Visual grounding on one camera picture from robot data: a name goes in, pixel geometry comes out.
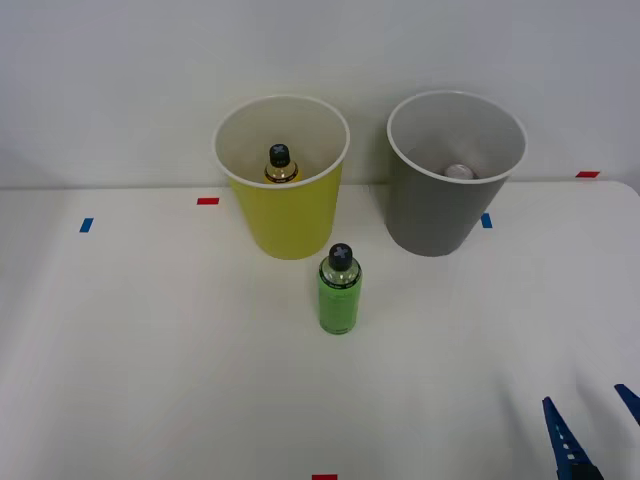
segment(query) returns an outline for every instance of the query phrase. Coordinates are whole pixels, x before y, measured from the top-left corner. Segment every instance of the black bottle cap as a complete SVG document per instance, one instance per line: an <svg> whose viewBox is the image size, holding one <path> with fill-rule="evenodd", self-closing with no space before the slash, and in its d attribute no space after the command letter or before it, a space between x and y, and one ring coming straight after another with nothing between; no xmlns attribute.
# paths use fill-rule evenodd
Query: black bottle cap
<svg viewBox="0 0 640 480"><path fill-rule="evenodd" d="M329 250L329 266L337 272L344 272L351 268L353 251L346 243L336 243Z"/></svg>
<svg viewBox="0 0 640 480"><path fill-rule="evenodd" d="M269 161L276 168L284 168L291 162L289 149L282 143L277 143L269 149Z"/></svg>

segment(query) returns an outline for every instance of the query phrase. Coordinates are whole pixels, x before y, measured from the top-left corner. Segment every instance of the green label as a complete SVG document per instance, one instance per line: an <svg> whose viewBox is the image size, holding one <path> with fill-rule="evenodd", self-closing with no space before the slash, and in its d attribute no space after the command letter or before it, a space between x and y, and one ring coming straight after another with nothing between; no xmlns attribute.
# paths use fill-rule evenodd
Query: green label
<svg viewBox="0 0 640 480"><path fill-rule="evenodd" d="M323 329L340 335L355 326L361 286L362 275L353 286L342 290L330 287L318 275L320 326Z"/></svg>

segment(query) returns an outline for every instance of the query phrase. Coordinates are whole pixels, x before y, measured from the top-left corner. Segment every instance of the white wall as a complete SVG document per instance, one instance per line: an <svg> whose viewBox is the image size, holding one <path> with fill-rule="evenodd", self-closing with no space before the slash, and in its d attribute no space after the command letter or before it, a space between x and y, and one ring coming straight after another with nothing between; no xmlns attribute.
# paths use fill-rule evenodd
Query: white wall
<svg viewBox="0 0 640 480"><path fill-rule="evenodd" d="M213 128L273 92L341 109L344 180L381 180L392 108L455 87L524 121L520 178L640 190L639 20L638 0L4 0L0 186L222 184Z"/></svg>

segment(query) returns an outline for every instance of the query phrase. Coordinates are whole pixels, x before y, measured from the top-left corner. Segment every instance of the bottle label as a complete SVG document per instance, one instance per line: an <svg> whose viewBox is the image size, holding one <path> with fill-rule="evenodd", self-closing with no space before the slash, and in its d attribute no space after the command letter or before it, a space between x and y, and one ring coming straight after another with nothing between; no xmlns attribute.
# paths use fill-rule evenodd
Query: bottle label
<svg viewBox="0 0 640 480"><path fill-rule="evenodd" d="M298 176L298 165L296 165L296 169L287 178L273 178L271 175L267 173L266 168L264 169L264 176L267 177L267 180L271 183L287 183L292 181L294 178Z"/></svg>
<svg viewBox="0 0 640 480"><path fill-rule="evenodd" d="M320 326L327 332L340 335L356 324L362 273L348 285L332 287L322 273L318 275Z"/></svg>

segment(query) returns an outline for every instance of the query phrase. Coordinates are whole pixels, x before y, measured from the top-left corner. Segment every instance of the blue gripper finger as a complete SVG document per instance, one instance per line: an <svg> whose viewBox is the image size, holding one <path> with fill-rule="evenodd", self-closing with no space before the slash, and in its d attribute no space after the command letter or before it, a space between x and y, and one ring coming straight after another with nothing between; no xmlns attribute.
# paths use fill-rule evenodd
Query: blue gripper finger
<svg viewBox="0 0 640 480"><path fill-rule="evenodd" d="M614 388L631 412L631 415L633 415L633 418L635 418L638 425L640 425L640 398L622 383L619 383Z"/></svg>
<svg viewBox="0 0 640 480"><path fill-rule="evenodd" d="M545 398L542 401L542 407L544 418L547 421L551 446L556 457L558 479L601 479L602 475L591 463L587 453L567 427L551 398Z"/></svg>

